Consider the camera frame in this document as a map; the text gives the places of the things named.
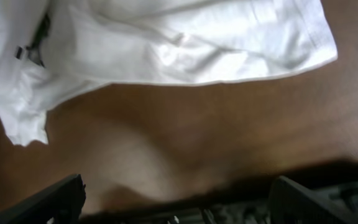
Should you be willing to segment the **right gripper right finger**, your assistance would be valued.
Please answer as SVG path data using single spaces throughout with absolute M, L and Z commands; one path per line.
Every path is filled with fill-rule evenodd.
M 270 189 L 268 209 L 274 224 L 358 224 L 358 181 L 309 189 L 281 176 Z

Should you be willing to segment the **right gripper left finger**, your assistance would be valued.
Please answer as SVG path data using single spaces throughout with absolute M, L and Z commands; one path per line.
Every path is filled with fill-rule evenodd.
M 72 174 L 0 212 L 0 224 L 78 223 L 86 200 L 80 174 Z

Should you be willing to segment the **white t-shirt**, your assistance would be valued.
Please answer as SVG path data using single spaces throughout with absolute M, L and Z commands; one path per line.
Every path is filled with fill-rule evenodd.
M 320 0 L 0 1 L 0 119 L 47 143 L 47 112 L 118 84 L 289 77 L 337 59 Z

